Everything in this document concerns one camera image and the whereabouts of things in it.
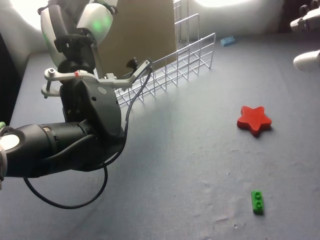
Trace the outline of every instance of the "metal wire rack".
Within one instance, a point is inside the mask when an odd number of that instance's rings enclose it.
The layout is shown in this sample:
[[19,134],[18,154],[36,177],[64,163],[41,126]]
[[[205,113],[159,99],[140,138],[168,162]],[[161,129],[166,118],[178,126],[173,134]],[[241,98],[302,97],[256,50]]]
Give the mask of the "metal wire rack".
[[[206,66],[211,68],[214,56],[216,34],[212,33],[204,38],[199,37],[200,32],[200,16],[194,14],[181,19],[182,0],[175,0],[174,15],[175,15],[175,37],[177,51],[153,62],[154,69],[151,77],[139,96],[139,99],[144,102],[144,96],[151,93],[156,96],[157,90],[167,90],[168,84],[174,83],[178,85],[180,79],[188,80],[191,74],[198,75],[200,68]],[[190,21],[197,21],[197,41],[190,43]],[[185,33],[185,39],[182,40],[182,32]],[[136,81],[132,88],[126,91],[121,89],[115,90],[115,94],[120,106],[130,104],[132,98],[140,90],[146,80],[146,75]]]

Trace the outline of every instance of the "wire basket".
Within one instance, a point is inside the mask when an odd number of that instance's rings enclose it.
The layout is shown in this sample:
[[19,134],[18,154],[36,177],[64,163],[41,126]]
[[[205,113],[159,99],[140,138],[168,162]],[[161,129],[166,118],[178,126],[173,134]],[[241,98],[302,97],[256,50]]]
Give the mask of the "wire basket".
[[[204,38],[199,37],[200,32],[200,16],[194,14],[184,19],[182,17],[182,0],[175,0],[173,2],[174,7],[174,19],[175,19],[175,38],[177,51],[161,58],[152,63],[152,68],[157,69],[158,64],[162,66],[157,70],[154,70],[151,77],[139,96],[139,99],[144,102],[144,96],[152,94],[156,96],[157,90],[167,90],[167,86],[171,83],[178,85],[180,80],[188,80],[190,75],[198,75],[202,67],[211,69],[212,60],[214,56],[216,34],[212,33]],[[190,42],[190,22],[196,21],[197,26],[197,40]],[[132,88],[128,88],[126,91],[121,89],[115,90],[115,94],[120,106],[129,105],[132,98],[135,97],[141,86],[144,84],[147,76],[142,76],[137,80]]]

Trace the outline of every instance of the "red star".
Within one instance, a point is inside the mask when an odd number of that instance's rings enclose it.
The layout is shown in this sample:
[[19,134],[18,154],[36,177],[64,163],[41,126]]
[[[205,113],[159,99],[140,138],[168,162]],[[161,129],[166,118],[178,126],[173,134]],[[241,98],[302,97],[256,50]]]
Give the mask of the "red star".
[[243,106],[241,108],[241,115],[236,125],[241,129],[249,129],[255,137],[261,131],[271,127],[272,121],[265,115],[265,108],[263,106],[257,108]]

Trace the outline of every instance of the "tabletop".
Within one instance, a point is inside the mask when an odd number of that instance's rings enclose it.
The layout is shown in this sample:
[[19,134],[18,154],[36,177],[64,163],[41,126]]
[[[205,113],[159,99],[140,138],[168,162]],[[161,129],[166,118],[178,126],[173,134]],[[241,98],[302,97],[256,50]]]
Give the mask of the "tabletop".
[[[320,236],[319,71],[293,59],[319,49],[319,34],[238,37],[218,43],[212,69],[137,101],[126,147],[108,167],[102,196],[77,210],[54,208],[22,179],[0,191],[3,240],[301,240]],[[30,57],[13,127],[63,122],[58,98],[44,99],[47,53]],[[241,107],[265,108],[272,129],[237,127]],[[127,108],[122,110],[122,120]],[[103,171],[32,179],[61,204],[93,197]],[[264,216],[252,211],[261,190]]]

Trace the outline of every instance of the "brown cardboard box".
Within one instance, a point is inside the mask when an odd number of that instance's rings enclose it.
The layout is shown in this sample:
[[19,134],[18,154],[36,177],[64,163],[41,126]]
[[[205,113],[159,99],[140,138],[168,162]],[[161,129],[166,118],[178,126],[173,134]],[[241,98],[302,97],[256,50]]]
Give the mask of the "brown cardboard box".
[[173,8],[173,0],[119,0],[111,29],[97,48],[99,77],[113,73],[119,78],[131,72],[126,64],[132,57],[141,63],[175,52]]

